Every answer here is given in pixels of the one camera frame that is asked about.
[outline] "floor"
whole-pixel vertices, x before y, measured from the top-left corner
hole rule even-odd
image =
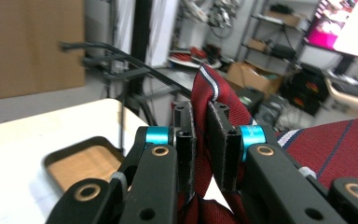
[[[161,68],[161,73],[182,76],[182,80],[188,82],[194,78],[196,70],[184,69],[182,67]],[[148,78],[145,80],[145,92],[158,90],[164,84]],[[116,84],[112,88],[112,96],[117,95],[120,85]],[[80,88],[73,88],[63,91],[51,91],[19,97],[12,97],[0,100],[0,123],[14,119],[23,119],[30,116],[66,108],[74,105],[81,105],[92,101],[97,101],[104,97],[104,82],[98,74],[88,71],[86,75],[86,85]],[[171,120],[170,106],[172,96],[163,96],[149,102],[152,112],[156,115],[158,125],[169,125]],[[358,118],[358,114],[346,114],[331,108],[332,99],[328,99],[315,117],[312,117],[294,107],[289,107],[280,118],[280,123],[289,129],[306,128],[328,122],[340,121],[345,119]]]

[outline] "brown box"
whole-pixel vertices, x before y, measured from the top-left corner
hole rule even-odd
[[[250,39],[248,41],[247,47],[249,49],[256,49],[259,50],[261,52],[265,52],[267,49],[267,44],[261,40],[257,40],[257,39]]]
[[[84,3],[77,0],[0,1],[0,98],[83,86]]]
[[[282,79],[282,76],[249,63],[233,63],[226,76],[227,83],[234,91],[250,86],[264,92],[266,99],[278,91]]]
[[[287,26],[292,26],[292,27],[295,27],[297,29],[302,29],[302,30],[308,29],[307,28],[308,27],[307,17],[305,15],[283,14],[283,13],[274,12],[274,11],[267,11],[265,13],[265,16],[280,19]]]

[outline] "screw hole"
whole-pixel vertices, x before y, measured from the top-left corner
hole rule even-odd
[[[96,184],[87,184],[75,191],[75,199],[79,202],[87,202],[94,199],[101,192],[101,187]]]
[[[237,134],[237,131],[235,131],[235,130],[228,130],[227,133],[228,133],[228,134]]]
[[[318,210],[313,209],[313,208],[307,208],[305,210],[305,213],[307,214],[307,216],[309,216],[310,218],[315,219],[315,220],[324,219],[324,216],[322,216],[322,214]]]
[[[155,211],[151,208],[145,208],[144,210],[141,211],[141,213],[139,214],[139,217],[141,218],[141,220],[151,220],[153,219],[153,217],[156,215]]]
[[[169,152],[169,150],[166,148],[166,147],[156,147],[156,148],[153,148],[153,155],[155,156],[165,156],[167,155]]]
[[[179,132],[182,136],[190,136],[190,132]]]

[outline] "black cable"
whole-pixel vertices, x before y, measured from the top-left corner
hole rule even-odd
[[[286,28],[285,28],[284,26],[283,26],[283,34],[284,34],[284,37],[286,37],[286,40],[287,40],[287,43],[289,44],[289,47],[290,47],[291,49],[295,49],[295,48],[293,48],[292,43],[290,43],[289,36],[287,35],[287,33],[286,33]]]

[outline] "red fabric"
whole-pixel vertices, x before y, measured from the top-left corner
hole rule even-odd
[[[196,74],[191,103],[197,134],[195,191],[193,199],[185,203],[178,200],[178,223],[249,223],[238,192],[224,193],[233,214],[214,200],[203,200],[212,177],[211,154],[206,135],[206,113],[209,101],[228,105],[229,121],[233,126],[252,124],[253,119],[235,92],[212,68],[203,64]],[[300,164],[309,166],[319,180],[329,187],[341,176],[358,178],[358,119],[327,124],[296,132],[282,146]],[[238,181],[244,173],[239,167]]]
[[[358,178],[358,119],[305,129],[285,148],[327,188],[341,176]]]

